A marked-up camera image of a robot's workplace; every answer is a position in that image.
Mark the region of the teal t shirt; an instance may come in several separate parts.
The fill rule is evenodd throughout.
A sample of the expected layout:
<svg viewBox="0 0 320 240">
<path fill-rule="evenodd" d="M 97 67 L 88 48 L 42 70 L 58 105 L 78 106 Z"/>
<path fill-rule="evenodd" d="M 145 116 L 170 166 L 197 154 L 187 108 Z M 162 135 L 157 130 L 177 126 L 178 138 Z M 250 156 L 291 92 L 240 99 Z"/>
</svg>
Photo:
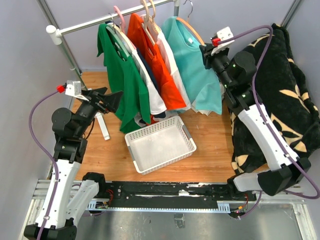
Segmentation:
<svg viewBox="0 0 320 240">
<path fill-rule="evenodd" d="M 207 84 L 217 86 L 219 91 L 218 77 L 214 71 L 205 69 L 200 43 L 189 29 L 173 16 L 165 20 L 161 30 L 173 52 L 191 106 Z"/>
</svg>

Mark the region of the white and pink shirt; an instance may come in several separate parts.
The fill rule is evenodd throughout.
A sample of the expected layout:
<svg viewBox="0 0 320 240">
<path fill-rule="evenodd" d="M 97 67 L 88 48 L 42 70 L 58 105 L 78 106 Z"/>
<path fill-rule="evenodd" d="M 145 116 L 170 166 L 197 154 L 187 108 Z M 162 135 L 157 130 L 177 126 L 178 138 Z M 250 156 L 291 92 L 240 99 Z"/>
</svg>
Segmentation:
<svg viewBox="0 0 320 240">
<path fill-rule="evenodd" d="M 178 70 L 176 60 L 174 58 L 173 51 L 169 45 L 169 43 L 166 40 L 166 37 L 160 27 L 156 25 L 154 22 L 152 22 L 151 17 L 149 18 L 148 23 L 148 30 L 154 39 L 155 43 L 158 45 L 159 51 L 161 53 L 162 59 L 165 62 L 165 65 L 173 78 L 173 81 L 179 91 L 179 93 L 182 96 L 182 99 L 184 100 L 186 107 L 179 108 L 179 111 L 186 111 L 191 108 L 191 102 L 189 100 L 189 97 L 187 95 L 185 86 L 183 84 L 180 72 Z"/>
</svg>

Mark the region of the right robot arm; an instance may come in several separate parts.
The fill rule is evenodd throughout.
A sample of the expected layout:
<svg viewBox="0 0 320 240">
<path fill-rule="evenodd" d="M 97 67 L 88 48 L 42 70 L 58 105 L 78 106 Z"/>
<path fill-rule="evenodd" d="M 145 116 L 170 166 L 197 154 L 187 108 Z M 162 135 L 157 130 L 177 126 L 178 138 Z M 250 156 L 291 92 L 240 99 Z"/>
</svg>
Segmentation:
<svg viewBox="0 0 320 240">
<path fill-rule="evenodd" d="M 247 51 L 228 58 L 229 49 L 217 51 L 212 44 L 200 45 L 203 64 L 213 69 L 225 88 L 228 108 L 247 127 L 260 147 L 269 169 L 263 172 L 239 173 L 228 179 L 227 196 L 240 199 L 247 191 L 262 191 L 274 196 L 299 183 L 311 163 L 300 158 L 285 142 L 272 123 L 262 101 L 255 103 L 250 80 L 257 72 L 254 56 Z"/>
</svg>

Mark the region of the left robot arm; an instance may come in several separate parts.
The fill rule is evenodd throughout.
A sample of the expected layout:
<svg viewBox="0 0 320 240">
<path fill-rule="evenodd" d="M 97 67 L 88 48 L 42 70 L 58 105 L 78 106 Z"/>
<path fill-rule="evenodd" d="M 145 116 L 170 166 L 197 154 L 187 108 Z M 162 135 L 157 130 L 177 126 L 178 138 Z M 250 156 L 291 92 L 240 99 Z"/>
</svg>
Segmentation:
<svg viewBox="0 0 320 240">
<path fill-rule="evenodd" d="M 80 90 L 75 95 L 81 105 L 76 112 L 61 107 L 51 116 L 52 131 L 55 136 L 54 153 L 36 138 L 32 118 L 36 108 L 46 99 L 66 93 L 66 84 L 39 100 L 31 109 L 28 119 L 30 134 L 35 143 L 50 158 L 53 166 L 49 188 L 42 209 L 34 224 L 27 225 L 23 235 L 29 240 L 74 240 L 79 220 L 84 215 L 91 200 L 107 193 L 105 176 L 102 173 L 88 172 L 82 179 L 74 197 L 71 190 L 76 175 L 82 165 L 88 140 L 84 134 L 94 123 L 97 113 L 115 113 L 123 97 L 123 91 L 107 93 L 107 87 Z"/>
</svg>

